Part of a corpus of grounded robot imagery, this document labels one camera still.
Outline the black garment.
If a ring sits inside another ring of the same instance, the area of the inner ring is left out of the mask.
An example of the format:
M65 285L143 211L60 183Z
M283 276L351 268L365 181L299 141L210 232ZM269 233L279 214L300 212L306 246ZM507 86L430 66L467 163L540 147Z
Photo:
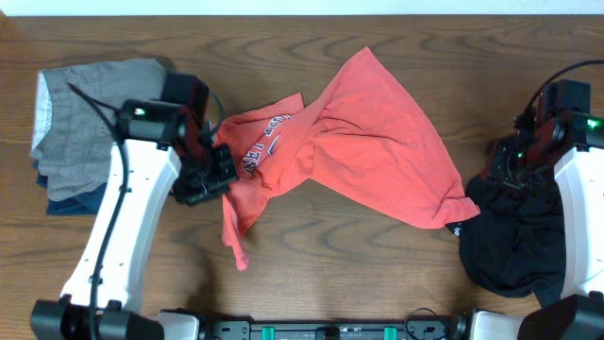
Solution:
M469 278L504 298L533 294L543 307L559 301L566 253L558 186L523 195L476 176L467 183L466 195L480 214L446 227L459 238Z

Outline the red printed t-shirt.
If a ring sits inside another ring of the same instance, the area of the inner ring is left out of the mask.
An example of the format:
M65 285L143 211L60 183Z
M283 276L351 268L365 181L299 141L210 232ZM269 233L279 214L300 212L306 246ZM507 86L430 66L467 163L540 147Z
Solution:
M419 229L479 212L434 126L369 48L313 102L295 93L228 117L216 140L237 174L223 197L223 241L239 270L242 239L269 200L306 180Z

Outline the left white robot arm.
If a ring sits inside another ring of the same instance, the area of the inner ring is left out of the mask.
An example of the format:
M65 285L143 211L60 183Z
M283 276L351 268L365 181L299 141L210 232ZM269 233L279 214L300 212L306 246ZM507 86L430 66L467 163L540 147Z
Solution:
M238 176L218 127L204 121L209 87L167 75L154 100L128 99L107 122L109 178L88 244L59 299L36 301L38 339L210 339L212 326L184 309L142 316L143 279L169 196L193 206L228 192Z

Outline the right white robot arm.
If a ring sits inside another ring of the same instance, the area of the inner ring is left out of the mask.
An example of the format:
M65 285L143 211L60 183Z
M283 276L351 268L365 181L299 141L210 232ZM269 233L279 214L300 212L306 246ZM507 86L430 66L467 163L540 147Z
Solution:
M480 214L460 225L466 272L540 306L525 316L475 311L468 338L602 337L603 122L590 104L589 84L548 81L469 182Z

